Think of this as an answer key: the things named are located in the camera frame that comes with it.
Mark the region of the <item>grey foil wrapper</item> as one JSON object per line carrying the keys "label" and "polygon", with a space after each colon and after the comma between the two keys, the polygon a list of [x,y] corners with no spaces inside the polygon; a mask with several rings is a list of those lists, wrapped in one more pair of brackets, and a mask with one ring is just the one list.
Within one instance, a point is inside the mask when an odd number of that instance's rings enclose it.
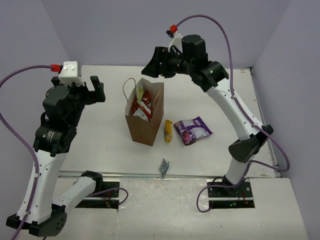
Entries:
{"label": "grey foil wrapper", "polygon": [[166,161],[164,158],[162,159],[161,165],[159,167],[159,172],[160,172],[160,177],[161,179],[164,179],[164,177],[166,176],[166,173],[168,171],[170,167],[170,162]]}

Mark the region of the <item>purple snack packet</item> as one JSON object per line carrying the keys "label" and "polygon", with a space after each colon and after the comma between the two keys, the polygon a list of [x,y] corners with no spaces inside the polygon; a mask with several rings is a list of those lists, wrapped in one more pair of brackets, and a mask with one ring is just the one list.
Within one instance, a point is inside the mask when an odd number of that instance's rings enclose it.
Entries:
{"label": "purple snack packet", "polygon": [[198,139],[211,136],[213,133],[200,116],[193,119],[180,120],[173,124],[177,133],[181,136],[185,146],[192,145]]}

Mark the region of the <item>green snack packet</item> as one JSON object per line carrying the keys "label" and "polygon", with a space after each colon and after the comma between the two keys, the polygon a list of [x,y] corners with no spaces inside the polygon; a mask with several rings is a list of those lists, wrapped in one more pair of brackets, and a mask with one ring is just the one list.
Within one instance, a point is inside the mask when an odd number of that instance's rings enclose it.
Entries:
{"label": "green snack packet", "polygon": [[142,101],[142,97],[144,94],[144,79],[141,78],[137,84],[135,85],[135,94],[137,98],[137,103],[140,105]]}

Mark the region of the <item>yellow candy bar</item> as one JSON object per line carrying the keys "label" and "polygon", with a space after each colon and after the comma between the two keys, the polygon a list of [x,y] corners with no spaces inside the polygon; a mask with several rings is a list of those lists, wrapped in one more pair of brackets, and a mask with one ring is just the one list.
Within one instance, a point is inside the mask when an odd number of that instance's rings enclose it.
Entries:
{"label": "yellow candy bar", "polygon": [[172,122],[168,119],[164,122],[164,141],[169,143],[172,140]]}

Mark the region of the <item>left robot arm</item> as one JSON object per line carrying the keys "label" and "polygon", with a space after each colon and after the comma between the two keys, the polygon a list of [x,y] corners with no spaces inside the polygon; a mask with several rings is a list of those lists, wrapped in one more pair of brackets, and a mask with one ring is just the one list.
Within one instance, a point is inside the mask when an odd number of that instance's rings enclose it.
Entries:
{"label": "left robot arm", "polygon": [[85,106],[106,100],[104,84],[97,76],[91,76],[90,80],[93,90],[88,90],[86,84],[64,85],[57,77],[52,78],[53,87],[42,102],[44,112],[31,151],[37,162],[20,209],[6,220],[8,227],[28,230],[36,237],[55,237],[65,226],[70,211],[84,198],[103,193],[102,175],[87,170],[67,191],[54,197],[60,169]]}

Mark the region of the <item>red Doritos chip bag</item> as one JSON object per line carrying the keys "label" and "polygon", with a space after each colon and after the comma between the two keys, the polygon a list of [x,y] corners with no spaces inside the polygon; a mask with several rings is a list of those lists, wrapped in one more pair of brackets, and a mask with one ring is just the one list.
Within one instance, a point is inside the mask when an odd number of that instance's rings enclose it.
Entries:
{"label": "red Doritos chip bag", "polygon": [[135,96],[131,108],[130,116],[140,117],[141,119],[150,122],[153,116],[152,110],[152,96],[148,90],[144,90],[141,96],[141,100],[138,103],[138,99]]}

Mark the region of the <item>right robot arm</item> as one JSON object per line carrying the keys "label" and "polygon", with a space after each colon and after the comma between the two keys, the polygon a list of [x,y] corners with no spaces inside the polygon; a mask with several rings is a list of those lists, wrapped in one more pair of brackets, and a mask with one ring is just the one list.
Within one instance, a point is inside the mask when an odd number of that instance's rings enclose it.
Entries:
{"label": "right robot arm", "polygon": [[223,192],[227,196],[235,196],[240,190],[250,161],[266,143],[268,136],[274,132],[271,125],[263,125],[261,121],[250,122],[246,116],[248,108],[241,110],[238,103],[242,102],[235,96],[230,86],[229,74],[217,61],[208,59],[206,43],[197,34],[187,35],[181,39],[181,50],[173,51],[174,47],[155,47],[153,56],[141,71],[145,76],[172,78],[176,74],[191,77],[194,84],[211,97],[233,126],[238,139],[228,151],[232,156],[228,171],[223,177]]}

